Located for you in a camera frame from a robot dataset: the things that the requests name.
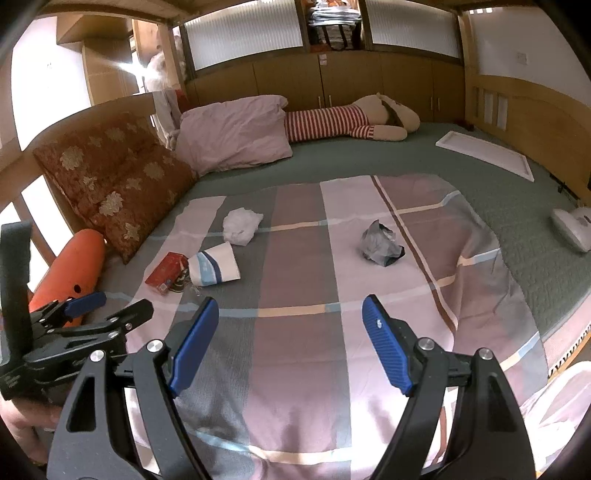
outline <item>wall switch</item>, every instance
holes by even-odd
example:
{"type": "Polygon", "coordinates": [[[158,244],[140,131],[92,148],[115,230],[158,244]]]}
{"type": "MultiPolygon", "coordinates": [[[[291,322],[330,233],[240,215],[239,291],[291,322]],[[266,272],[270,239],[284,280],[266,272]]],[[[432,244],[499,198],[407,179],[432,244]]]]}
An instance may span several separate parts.
{"type": "Polygon", "coordinates": [[[523,53],[522,51],[517,52],[517,63],[528,65],[527,53],[523,53]]]}

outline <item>blanket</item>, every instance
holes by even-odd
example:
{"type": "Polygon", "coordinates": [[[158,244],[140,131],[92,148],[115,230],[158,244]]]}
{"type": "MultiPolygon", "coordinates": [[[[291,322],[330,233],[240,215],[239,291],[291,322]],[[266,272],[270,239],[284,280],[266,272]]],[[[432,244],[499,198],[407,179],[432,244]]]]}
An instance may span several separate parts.
{"type": "MultiPolygon", "coordinates": [[[[152,320],[128,334],[134,351],[190,319],[204,296],[218,301],[218,330],[177,399],[214,478],[371,474],[406,398],[388,383],[363,327],[370,293],[444,349],[491,348],[520,404],[546,382],[539,332],[496,236],[437,176],[360,176],[194,199],[170,233],[147,242],[127,270],[115,262],[105,273],[105,308],[154,303],[152,320]],[[221,243],[223,218],[238,207],[264,214],[251,243],[235,247],[241,280],[165,297],[130,280],[145,279],[169,251],[191,256],[221,243]],[[389,267],[358,251],[374,220],[407,252],[389,267]]],[[[428,465],[443,456],[456,394],[446,395],[428,465]]]]}
{"type": "Polygon", "coordinates": [[[189,110],[181,116],[175,154],[200,176],[291,157],[285,106],[285,97],[258,95],[189,110]]]}

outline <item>stuffed toy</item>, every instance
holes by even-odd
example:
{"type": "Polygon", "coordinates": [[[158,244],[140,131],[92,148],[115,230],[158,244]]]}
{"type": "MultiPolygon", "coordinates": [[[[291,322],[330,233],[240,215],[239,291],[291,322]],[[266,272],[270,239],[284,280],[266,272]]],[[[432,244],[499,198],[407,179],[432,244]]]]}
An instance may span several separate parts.
{"type": "Polygon", "coordinates": [[[287,112],[290,143],[349,135],[369,140],[399,141],[421,125],[418,115],[385,95],[360,98],[351,105],[287,112]]]}

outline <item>metal screw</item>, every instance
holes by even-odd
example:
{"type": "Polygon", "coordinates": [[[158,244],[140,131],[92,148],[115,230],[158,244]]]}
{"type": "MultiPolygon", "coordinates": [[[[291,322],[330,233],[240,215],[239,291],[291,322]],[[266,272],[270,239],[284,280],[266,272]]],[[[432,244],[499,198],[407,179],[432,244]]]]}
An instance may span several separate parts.
{"type": "Polygon", "coordinates": [[[103,350],[95,350],[90,354],[90,361],[92,362],[100,362],[105,357],[105,353],[103,350]]]}
{"type": "Polygon", "coordinates": [[[428,352],[429,350],[433,350],[435,348],[435,342],[433,342],[433,340],[431,340],[429,337],[419,338],[418,347],[421,350],[426,350],[428,352]]]}
{"type": "Polygon", "coordinates": [[[478,355],[480,355],[480,358],[483,360],[492,360],[493,358],[492,351],[488,348],[481,348],[478,350],[478,355]]]}
{"type": "Polygon", "coordinates": [[[148,342],[148,352],[158,352],[163,346],[162,340],[151,340],[148,342]]]}

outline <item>white device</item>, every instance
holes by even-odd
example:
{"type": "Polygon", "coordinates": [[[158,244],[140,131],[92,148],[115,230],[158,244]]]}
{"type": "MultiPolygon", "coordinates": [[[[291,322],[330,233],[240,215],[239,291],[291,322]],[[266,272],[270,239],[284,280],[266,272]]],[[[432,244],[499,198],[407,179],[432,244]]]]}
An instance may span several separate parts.
{"type": "Polygon", "coordinates": [[[570,213],[556,208],[552,210],[552,221],[577,250],[591,249],[591,208],[581,207],[570,213]]]}

